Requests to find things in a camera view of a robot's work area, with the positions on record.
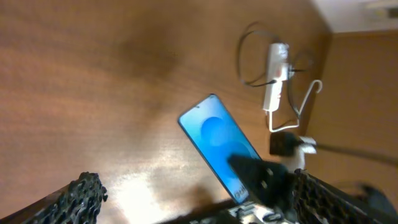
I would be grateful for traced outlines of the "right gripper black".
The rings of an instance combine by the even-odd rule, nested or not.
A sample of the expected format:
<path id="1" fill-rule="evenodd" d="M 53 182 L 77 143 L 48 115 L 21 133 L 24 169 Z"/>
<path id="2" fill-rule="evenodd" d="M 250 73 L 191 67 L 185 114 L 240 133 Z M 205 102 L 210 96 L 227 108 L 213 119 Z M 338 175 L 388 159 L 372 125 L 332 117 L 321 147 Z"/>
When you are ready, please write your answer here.
<path id="1" fill-rule="evenodd" d="M 232 155 L 233 172 L 248 191 L 248 199 L 271 208 L 292 208 L 295 176 L 282 164 Z"/>

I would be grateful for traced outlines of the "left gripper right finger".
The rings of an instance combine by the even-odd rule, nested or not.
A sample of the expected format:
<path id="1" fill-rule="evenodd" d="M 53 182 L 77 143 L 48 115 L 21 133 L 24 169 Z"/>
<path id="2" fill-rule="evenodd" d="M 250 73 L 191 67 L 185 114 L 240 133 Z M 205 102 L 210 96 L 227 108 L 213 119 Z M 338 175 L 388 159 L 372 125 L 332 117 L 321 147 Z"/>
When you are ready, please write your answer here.
<path id="1" fill-rule="evenodd" d="M 396 215 L 372 208 L 302 169 L 294 175 L 294 209 L 299 223 L 397 223 Z"/>

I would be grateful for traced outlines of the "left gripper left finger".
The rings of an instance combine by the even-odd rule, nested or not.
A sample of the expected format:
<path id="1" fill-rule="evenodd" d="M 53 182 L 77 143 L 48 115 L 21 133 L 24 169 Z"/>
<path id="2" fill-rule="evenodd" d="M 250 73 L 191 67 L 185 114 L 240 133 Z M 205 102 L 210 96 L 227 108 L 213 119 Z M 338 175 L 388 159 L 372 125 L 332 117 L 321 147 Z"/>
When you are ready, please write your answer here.
<path id="1" fill-rule="evenodd" d="M 106 187 L 99 174 L 82 172 L 76 180 L 39 201 L 1 219 L 1 223 L 97 223 Z"/>

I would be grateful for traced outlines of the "blue Galaxy smartphone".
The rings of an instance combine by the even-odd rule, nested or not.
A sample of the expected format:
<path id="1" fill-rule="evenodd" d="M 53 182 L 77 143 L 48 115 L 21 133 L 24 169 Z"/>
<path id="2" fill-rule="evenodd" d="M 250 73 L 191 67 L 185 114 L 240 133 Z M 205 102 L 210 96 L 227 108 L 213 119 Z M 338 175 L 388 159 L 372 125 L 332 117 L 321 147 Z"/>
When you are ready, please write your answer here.
<path id="1" fill-rule="evenodd" d="M 235 154 L 253 159 L 261 157 L 220 98 L 208 95 L 182 113 L 178 124 L 231 198 L 238 204 L 245 202 L 248 191 L 231 169 L 228 159 Z"/>

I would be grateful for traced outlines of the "white power strip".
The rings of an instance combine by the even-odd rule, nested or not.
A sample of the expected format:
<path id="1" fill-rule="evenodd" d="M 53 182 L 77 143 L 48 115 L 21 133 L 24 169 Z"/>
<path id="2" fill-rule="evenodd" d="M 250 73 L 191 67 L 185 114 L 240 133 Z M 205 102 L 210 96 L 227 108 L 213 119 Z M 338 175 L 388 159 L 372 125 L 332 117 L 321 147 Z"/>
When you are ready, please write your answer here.
<path id="1" fill-rule="evenodd" d="M 283 82 L 290 70 L 289 46 L 283 43 L 270 44 L 266 68 L 266 91 L 263 110 L 273 113 L 279 109 Z"/>

